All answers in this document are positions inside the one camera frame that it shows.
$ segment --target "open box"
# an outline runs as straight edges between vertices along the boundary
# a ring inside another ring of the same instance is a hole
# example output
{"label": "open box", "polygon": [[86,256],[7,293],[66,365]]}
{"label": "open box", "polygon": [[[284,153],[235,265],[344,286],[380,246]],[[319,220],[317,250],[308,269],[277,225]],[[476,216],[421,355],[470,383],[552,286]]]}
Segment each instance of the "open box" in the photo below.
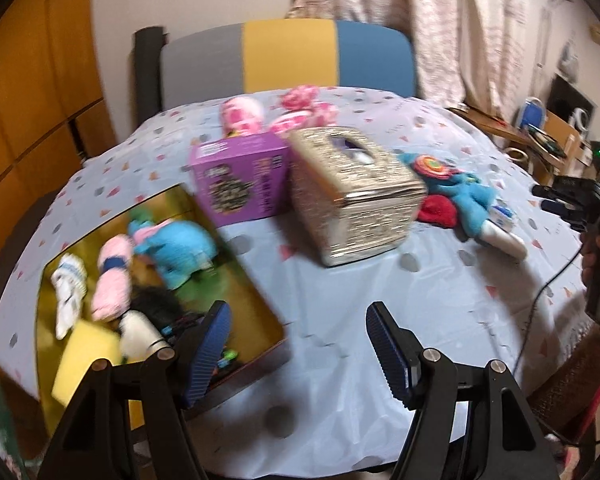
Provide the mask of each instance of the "open box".
{"label": "open box", "polygon": [[[177,296],[187,310],[199,312],[206,312],[214,300],[224,300],[229,304],[233,323],[227,345],[238,351],[238,358],[243,366],[212,384],[206,396],[187,412],[188,416],[193,416],[224,402],[249,384],[282,366],[290,358],[290,346],[284,327],[192,196],[182,187],[175,186],[137,206],[149,209],[156,223],[167,218],[196,222],[211,234],[218,246],[218,256],[214,259],[213,269],[197,272],[178,290]],[[57,301],[50,276],[58,267],[60,257],[64,253],[76,254],[84,261],[88,273],[88,291],[84,298],[82,318],[91,320],[90,305],[99,277],[96,262],[100,248],[109,238],[117,234],[126,234],[130,221],[129,212],[132,209],[117,215],[67,247],[46,264],[43,271],[36,318],[36,360],[40,403],[49,434],[53,434],[64,412],[64,406],[52,397],[51,391],[62,352],[69,339],[69,335],[62,341],[55,337]],[[141,285],[161,284],[160,277],[154,269],[142,263],[139,258],[134,258],[130,272],[134,282]],[[110,328],[108,323],[99,324]],[[133,430],[144,424],[139,401],[130,401],[130,419]]]}

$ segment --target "metal screw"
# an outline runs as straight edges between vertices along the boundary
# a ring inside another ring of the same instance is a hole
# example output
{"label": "metal screw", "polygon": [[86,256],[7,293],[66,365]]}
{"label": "metal screw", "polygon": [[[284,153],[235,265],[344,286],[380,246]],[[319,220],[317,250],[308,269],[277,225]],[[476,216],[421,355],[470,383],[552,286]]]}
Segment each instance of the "metal screw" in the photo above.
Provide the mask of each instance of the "metal screw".
{"label": "metal screw", "polygon": [[431,361],[433,363],[440,361],[440,352],[438,352],[435,348],[427,348],[422,355],[427,361]]}
{"label": "metal screw", "polygon": [[96,359],[93,363],[91,363],[91,370],[94,372],[101,372],[107,366],[109,366],[109,361],[106,359]]}
{"label": "metal screw", "polygon": [[176,351],[173,348],[160,348],[158,350],[158,359],[160,361],[168,361],[174,355],[176,355]]}
{"label": "metal screw", "polygon": [[504,373],[504,370],[507,369],[507,365],[504,364],[502,361],[498,361],[497,359],[494,359],[493,361],[491,361],[491,370],[493,370],[494,372],[497,372],[499,374]]}

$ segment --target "red plush toy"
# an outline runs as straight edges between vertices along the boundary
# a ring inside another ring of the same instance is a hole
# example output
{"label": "red plush toy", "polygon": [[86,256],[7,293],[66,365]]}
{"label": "red plush toy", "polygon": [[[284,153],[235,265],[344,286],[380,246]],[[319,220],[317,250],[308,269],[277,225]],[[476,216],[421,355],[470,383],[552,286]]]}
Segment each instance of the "red plush toy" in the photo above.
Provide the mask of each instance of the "red plush toy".
{"label": "red plush toy", "polygon": [[427,195],[418,213],[418,221],[440,227],[456,227],[458,210],[446,196]]}

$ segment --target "silver tissue box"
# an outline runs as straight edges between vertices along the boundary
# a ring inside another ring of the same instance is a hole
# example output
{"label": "silver tissue box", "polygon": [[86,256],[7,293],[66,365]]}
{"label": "silver tissue box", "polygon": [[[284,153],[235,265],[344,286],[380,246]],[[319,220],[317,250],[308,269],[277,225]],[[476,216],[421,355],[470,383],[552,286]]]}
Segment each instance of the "silver tissue box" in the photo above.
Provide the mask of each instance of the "silver tissue box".
{"label": "silver tissue box", "polygon": [[400,245],[427,195],[423,181],[359,130],[291,133],[291,199],[326,266]]}

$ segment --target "pink stuffed animal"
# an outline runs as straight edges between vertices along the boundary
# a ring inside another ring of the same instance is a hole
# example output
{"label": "pink stuffed animal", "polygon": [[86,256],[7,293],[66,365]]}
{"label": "pink stuffed animal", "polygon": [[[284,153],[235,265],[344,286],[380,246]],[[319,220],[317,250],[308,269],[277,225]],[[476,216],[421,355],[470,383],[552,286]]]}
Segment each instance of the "pink stuffed animal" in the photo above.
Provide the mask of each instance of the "pink stuffed animal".
{"label": "pink stuffed animal", "polygon": [[91,300],[93,320],[111,320],[129,309],[131,278],[128,266],[134,254],[134,244],[126,235],[116,235],[102,246],[98,256],[100,277]]}
{"label": "pink stuffed animal", "polygon": [[256,99],[246,96],[229,99],[220,107],[222,132],[225,137],[273,132],[286,139],[291,130],[298,128],[332,126],[336,123],[338,108],[330,103],[314,102],[318,90],[313,85],[289,90],[280,98],[280,104],[289,112],[264,127],[264,110]]}
{"label": "pink stuffed animal", "polygon": [[297,112],[311,108],[315,97],[318,95],[318,87],[313,85],[298,85],[282,96],[281,104],[287,110]]}
{"label": "pink stuffed animal", "polygon": [[225,137],[254,135],[262,130],[264,109],[256,99],[239,96],[222,103],[220,117]]}

